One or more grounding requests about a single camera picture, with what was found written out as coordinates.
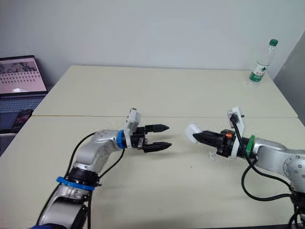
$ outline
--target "plastic water bottle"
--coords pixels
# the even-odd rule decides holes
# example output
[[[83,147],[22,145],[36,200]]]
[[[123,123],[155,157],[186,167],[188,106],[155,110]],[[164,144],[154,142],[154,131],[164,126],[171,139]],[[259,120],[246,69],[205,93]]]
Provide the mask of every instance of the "plastic water bottle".
[[[256,61],[255,67],[250,74],[251,82],[260,82],[264,76],[268,66],[275,56],[275,47],[278,43],[278,40],[272,39],[269,42],[267,49],[262,52],[259,56],[259,59]]]

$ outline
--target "phone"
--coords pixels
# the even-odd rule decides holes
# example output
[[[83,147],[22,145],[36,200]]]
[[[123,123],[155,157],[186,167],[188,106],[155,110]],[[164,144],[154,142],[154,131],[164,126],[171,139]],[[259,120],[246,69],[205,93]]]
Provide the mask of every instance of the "phone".
[[[27,120],[32,116],[33,110],[20,111],[12,128],[11,133],[18,133]]]

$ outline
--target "white table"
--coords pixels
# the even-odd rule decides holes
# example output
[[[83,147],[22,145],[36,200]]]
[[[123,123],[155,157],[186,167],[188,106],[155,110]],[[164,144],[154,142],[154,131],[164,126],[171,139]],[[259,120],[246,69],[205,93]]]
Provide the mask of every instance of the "white table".
[[[266,74],[248,85],[249,71],[71,66],[34,115],[226,117],[232,107],[247,117],[297,117]]]
[[[0,228],[35,224],[43,204],[67,168],[76,144],[88,133],[121,129],[123,117],[31,117],[0,158]],[[143,118],[142,125],[166,124],[149,142],[173,145],[145,154],[126,150],[123,160],[102,180],[92,202],[92,228],[212,228],[285,224],[293,213],[290,199],[258,202],[243,193],[243,159],[209,158],[212,147],[191,144],[185,127],[230,128],[227,118]],[[305,128],[297,118],[247,118],[245,136],[305,148]],[[105,168],[120,152],[112,154]],[[288,193],[279,182],[253,172],[249,191],[267,197]]]

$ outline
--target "green bottle cap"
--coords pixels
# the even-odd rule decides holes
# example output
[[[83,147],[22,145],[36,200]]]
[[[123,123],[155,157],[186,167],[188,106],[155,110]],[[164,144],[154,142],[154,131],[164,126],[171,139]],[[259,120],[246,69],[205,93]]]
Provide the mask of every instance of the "green bottle cap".
[[[278,40],[276,40],[276,39],[271,39],[270,42],[269,42],[269,44],[272,45],[272,46],[276,46],[277,43],[278,43]]]

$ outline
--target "laptop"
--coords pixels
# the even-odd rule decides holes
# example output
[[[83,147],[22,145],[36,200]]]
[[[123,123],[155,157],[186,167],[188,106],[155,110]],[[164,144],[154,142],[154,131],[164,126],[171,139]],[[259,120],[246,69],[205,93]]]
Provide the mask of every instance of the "laptop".
[[[33,55],[0,58],[0,133],[12,129],[19,112],[34,110],[46,94]]]

